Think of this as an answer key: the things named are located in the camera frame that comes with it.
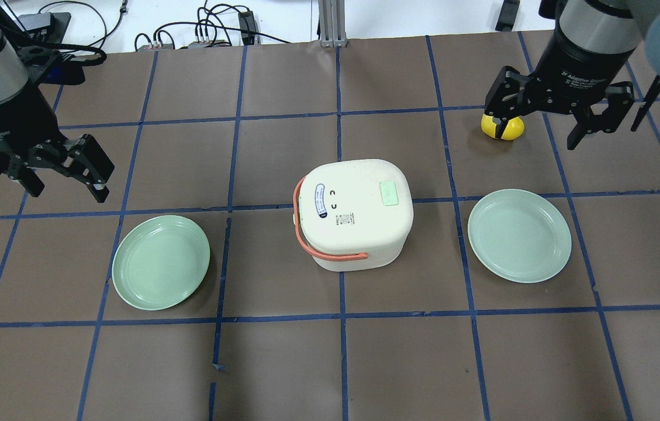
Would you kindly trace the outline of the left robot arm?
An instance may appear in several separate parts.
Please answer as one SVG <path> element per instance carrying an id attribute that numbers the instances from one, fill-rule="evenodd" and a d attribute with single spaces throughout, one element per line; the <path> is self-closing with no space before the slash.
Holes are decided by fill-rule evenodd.
<path id="1" fill-rule="evenodd" d="M 115 166 L 89 134 L 71 139 L 61 133 L 41 84 L 81 85 L 84 67 L 100 65 L 107 54 L 87 46 L 77 57 L 74 44 L 49 43 L 19 31 L 0 9 L 0 175 L 38 197 L 44 183 L 36 175 L 48 168 L 84 184 L 105 202 Z"/>

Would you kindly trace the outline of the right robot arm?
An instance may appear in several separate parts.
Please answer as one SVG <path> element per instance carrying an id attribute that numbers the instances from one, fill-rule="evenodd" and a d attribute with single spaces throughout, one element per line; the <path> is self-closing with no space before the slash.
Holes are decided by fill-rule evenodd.
<path id="1" fill-rule="evenodd" d="M 572 115 L 567 148 L 584 136 L 615 132 L 635 100 L 629 81 L 615 77 L 640 45 L 656 77 L 632 125 L 636 130 L 660 93 L 660 1 L 542 1 L 538 13 L 555 23 L 531 74 L 503 67 L 485 98 L 482 131 L 506 130 L 533 112 Z"/>

